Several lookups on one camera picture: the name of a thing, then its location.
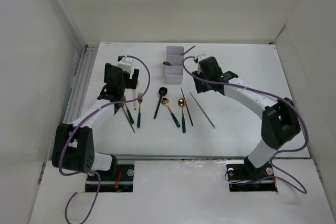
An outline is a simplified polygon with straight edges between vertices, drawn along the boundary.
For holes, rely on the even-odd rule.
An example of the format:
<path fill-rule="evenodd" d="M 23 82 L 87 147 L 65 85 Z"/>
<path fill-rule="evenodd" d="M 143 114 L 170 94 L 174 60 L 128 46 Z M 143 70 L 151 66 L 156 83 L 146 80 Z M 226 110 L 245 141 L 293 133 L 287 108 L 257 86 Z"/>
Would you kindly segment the brown spoon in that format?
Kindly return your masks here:
<path fill-rule="evenodd" d="M 167 62 L 167 61 L 164 61 L 164 62 L 162 62 L 165 66 L 172 66 L 172 64 L 171 63 L 169 63 L 169 62 Z"/>

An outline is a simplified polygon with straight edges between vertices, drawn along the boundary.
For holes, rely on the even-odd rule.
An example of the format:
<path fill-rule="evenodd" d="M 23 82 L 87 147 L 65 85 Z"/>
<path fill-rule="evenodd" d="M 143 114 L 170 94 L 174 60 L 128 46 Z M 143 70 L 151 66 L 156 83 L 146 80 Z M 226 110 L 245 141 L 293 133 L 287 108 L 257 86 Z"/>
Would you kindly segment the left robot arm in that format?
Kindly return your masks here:
<path fill-rule="evenodd" d="M 104 86 L 94 105 L 81 117 L 69 124 L 59 124 L 51 157 L 53 167 L 71 170 L 75 173 L 88 173 L 99 170 L 105 180 L 117 176 L 117 158 L 102 154 L 94 149 L 93 135 L 105 120 L 115 115 L 125 100 L 125 89 L 137 87 L 139 69 L 131 73 L 131 66 L 106 63 Z"/>

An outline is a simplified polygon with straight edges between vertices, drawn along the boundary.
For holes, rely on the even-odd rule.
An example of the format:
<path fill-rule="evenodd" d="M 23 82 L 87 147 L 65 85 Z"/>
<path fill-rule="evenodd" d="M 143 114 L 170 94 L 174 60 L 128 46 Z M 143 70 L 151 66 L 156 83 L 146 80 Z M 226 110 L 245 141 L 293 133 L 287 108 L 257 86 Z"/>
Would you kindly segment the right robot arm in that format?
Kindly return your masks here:
<path fill-rule="evenodd" d="M 222 72 L 215 57 L 195 57 L 192 72 L 197 93 L 215 91 L 244 105 L 261 119 L 261 140 L 244 159 L 243 172 L 250 179 L 259 176 L 270 159 L 301 132 L 293 102 L 261 93 L 231 71 Z"/>

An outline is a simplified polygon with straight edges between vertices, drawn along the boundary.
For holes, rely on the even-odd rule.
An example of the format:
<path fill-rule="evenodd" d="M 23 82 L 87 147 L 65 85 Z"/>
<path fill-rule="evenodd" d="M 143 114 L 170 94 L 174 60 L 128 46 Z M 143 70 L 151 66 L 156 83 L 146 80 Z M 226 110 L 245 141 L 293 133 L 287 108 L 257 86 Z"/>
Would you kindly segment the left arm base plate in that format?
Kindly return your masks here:
<path fill-rule="evenodd" d="M 133 192 L 134 162 L 121 161 L 113 175 L 108 171 L 97 171 L 100 175 L 100 193 L 131 193 Z M 85 192 L 94 193 L 98 188 L 98 176 L 95 173 L 87 175 Z"/>

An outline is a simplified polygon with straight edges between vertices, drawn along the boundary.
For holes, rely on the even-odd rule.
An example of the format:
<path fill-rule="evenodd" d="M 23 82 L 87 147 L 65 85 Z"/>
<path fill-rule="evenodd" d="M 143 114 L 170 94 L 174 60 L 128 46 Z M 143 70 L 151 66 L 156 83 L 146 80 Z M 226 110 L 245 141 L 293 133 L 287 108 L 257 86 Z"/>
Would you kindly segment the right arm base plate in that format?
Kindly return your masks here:
<path fill-rule="evenodd" d="M 250 173 L 245 164 L 231 163 L 226 165 L 225 179 L 230 192 L 277 192 L 274 171 L 268 163 L 256 172 Z"/>

